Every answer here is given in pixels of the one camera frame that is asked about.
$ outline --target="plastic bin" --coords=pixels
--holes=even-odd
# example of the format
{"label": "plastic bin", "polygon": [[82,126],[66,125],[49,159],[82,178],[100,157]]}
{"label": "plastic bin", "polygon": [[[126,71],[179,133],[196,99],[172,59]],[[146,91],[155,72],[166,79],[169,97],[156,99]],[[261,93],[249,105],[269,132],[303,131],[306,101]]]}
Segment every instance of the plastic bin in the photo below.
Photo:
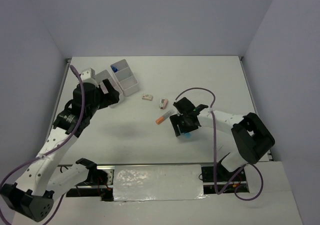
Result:
{"label": "plastic bin", "polygon": [[114,108],[125,100],[125,96],[122,90],[120,89],[120,87],[117,85],[117,83],[115,82],[115,80],[112,78],[112,76],[107,70],[103,70],[102,72],[99,72],[97,75],[95,75],[95,81],[98,84],[102,83],[102,81],[105,79],[108,79],[110,84],[113,86],[113,88],[119,92],[119,102],[109,106],[110,108]]}
{"label": "plastic bin", "polygon": [[112,71],[113,77],[125,97],[139,91],[138,81],[125,59],[110,65],[110,67],[111,66],[117,69],[116,72]]}

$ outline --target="robotic arm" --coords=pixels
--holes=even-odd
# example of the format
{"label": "robotic arm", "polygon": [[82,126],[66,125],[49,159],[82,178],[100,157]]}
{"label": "robotic arm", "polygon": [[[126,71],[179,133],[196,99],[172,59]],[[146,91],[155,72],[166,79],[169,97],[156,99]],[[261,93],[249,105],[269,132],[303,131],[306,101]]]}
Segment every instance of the robotic arm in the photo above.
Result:
{"label": "robotic arm", "polygon": [[91,68],[82,72],[81,79],[85,99],[84,113],[74,135],[61,148],[44,156],[59,147],[78,123],[82,107],[80,85],[73,90],[73,99],[68,101],[64,110],[57,115],[50,135],[37,155],[41,159],[32,163],[14,184],[6,183],[0,188],[1,196],[11,209],[36,222],[42,221],[51,211],[55,200],[73,186],[81,182],[91,184],[98,179],[108,180],[106,172],[97,169],[97,164],[85,158],[79,159],[69,170],[52,178],[62,157],[90,124],[96,111],[119,101],[119,92],[109,80],[105,79],[97,84]]}
{"label": "robotic arm", "polygon": [[[199,127],[213,128],[209,107],[200,104],[195,107],[186,97],[173,103],[178,114],[172,115],[175,136],[189,133]],[[231,152],[218,163],[223,173],[232,173],[245,164],[256,164],[275,144],[275,139],[255,114],[235,115],[214,111],[216,128],[233,136],[237,152]]]}

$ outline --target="orange marker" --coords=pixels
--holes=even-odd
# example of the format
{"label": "orange marker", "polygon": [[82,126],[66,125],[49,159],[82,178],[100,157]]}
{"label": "orange marker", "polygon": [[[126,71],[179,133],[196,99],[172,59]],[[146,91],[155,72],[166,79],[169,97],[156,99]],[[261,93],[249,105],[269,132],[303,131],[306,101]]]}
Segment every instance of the orange marker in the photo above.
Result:
{"label": "orange marker", "polygon": [[161,117],[159,117],[157,120],[155,120],[156,124],[162,123],[164,120],[166,120],[168,117],[170,117],[172,114],[174,114],[175,111],[173,109],[167,111],[165,114],[163,114]]}

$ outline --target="clear plastic wrap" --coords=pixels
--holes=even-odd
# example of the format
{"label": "clear plastic wrap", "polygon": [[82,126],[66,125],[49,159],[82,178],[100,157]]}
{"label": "clear plastic wrap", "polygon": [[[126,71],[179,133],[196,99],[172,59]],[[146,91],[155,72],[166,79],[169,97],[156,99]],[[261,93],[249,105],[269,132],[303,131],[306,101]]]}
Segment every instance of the clear plastic wrap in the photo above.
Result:
{"label": "clear plastic wrap", "polygon": [[200,165],[116,166],[115,201],[195,200],[205,198]]}

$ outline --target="wall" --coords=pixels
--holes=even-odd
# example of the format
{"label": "wall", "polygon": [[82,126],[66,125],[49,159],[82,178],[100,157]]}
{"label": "wall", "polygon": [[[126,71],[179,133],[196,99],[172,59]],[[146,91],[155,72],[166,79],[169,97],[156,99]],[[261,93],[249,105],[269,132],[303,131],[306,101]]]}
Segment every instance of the wall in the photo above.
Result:
{"label": "wall", "polygon": [[272,0],[31,0],[72,56],[243,55]]}
{"label": "wall", "polygon": [[66,63],[29,0],[0,0],[0,18],[2,179],[42,147]]}
{"label": "wall", "polygon": [[320,224],[320,0],[273,0],[244,56],[304,225]]}

